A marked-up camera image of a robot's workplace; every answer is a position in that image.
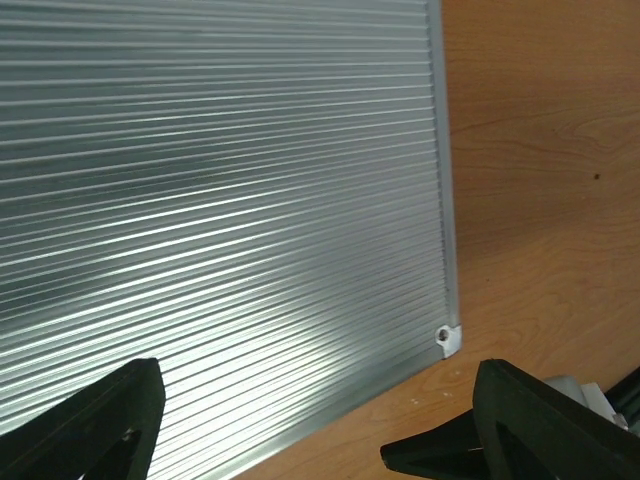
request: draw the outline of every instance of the gray object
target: gray object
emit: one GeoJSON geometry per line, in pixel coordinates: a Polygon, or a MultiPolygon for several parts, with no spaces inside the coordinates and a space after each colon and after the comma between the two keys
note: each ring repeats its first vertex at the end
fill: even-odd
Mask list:
{"type": "Polygon", "coordinates": [[[455,353],[439,8],[0,0],[0,433],[158,357],[225,478],[455,353]]]}

